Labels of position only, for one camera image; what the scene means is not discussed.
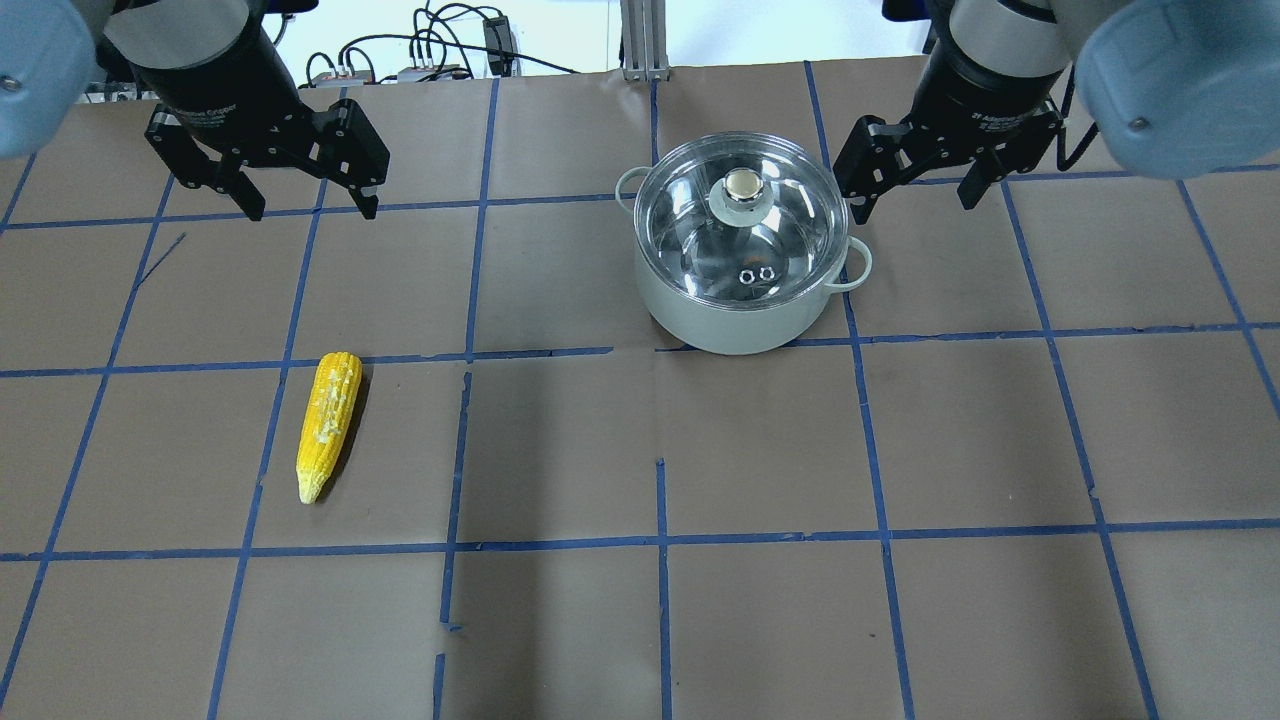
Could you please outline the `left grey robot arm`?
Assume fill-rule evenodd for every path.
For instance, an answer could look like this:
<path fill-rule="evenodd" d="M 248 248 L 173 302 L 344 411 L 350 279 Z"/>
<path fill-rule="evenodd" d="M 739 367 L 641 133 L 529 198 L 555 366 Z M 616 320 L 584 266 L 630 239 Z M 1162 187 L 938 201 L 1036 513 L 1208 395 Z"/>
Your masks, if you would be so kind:
<path fill-rule="evenodd" d="M 262 28 L 273 1 L 5 1 L 3 156 L 38 151 L 118 51 L 157 96 L 147 143 L 175 181 L 229 197 L 251 220 L 265 199 L 250 168 L 294 168 L 346 188 L 374 219 L 390 152 L 364 109 L 315 110 Z"/>

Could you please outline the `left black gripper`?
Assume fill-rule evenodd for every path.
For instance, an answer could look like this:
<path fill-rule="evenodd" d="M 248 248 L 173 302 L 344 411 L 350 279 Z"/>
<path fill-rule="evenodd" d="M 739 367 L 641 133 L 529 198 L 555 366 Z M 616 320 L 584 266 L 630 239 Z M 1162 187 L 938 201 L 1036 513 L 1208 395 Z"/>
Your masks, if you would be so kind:
<path fill-rule="evenodd" d="M 182 186 L 209 187 L 260 222 L 266 201 L 243 163 L 321 167 L 326 179 L 347 188 L 364 219 L 376 218 L 390 150 L 353 99 L 325 111 L 308 108 L 260 20 L 247 20 L 236 41 L 206 61 L 143 67 L 140 77 L 161 101 L 145 138 Z"/>

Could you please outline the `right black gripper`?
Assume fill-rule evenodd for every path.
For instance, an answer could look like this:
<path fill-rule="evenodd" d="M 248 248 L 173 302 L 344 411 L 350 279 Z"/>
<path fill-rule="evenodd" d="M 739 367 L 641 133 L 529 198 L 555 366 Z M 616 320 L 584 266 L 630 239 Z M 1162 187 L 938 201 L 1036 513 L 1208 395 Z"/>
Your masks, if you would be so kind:
<path fill-rule="evenodd" d="M 835 160 L 852 223 L 865 224 L 879 197 L 914 181 L 934 160 L 975 156 L 957 187 L 965 210 L 1010 173 L 1033 170 L 1062 126 L 1060 110 L 1046 105 L 1062 73 L 1001 74 L 972 60 L 955 42 L 938 40 L 905 119 L 891 124 L 860 117 Z"/>

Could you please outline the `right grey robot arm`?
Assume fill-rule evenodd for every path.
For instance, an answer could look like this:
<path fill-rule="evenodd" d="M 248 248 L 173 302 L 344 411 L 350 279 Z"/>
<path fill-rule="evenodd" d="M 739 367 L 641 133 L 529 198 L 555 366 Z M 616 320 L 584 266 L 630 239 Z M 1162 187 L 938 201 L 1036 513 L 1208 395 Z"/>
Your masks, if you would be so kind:
<path fill-rule="evenodd" d="M 1277 150 L 1275 1 L 886 1 L 933 45 L 909 113 L 861 117 L 835 160 L 851 218 L 891 188 L 961 168 L 974 208 L 1052 143 L 1069 170 L 1096 138 L 1133 174 L 1180 181 Z"/>

